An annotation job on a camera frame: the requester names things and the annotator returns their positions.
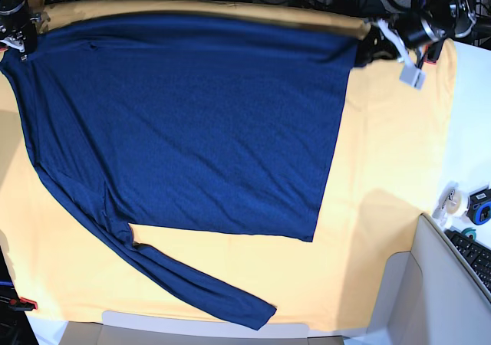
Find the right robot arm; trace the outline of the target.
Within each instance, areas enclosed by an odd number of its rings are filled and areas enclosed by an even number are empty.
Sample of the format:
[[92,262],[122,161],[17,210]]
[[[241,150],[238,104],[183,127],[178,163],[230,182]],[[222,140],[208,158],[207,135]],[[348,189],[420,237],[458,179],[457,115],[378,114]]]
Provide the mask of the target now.
[[41,14],[34,12],[28,0],[1,0],[1,49],[16,50],[26,61],[38,45]]

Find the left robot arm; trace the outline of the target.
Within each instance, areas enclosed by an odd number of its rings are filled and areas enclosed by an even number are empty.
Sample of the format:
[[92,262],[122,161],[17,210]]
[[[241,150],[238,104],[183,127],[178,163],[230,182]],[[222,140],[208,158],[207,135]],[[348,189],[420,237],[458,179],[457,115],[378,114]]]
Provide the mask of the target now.
[[360,41],[355,65],[399,61],[421,69],[438,61],[446,39],[465,38],[477,23],[472,0],[386,0],[396,9],[384,18],[370,18]]

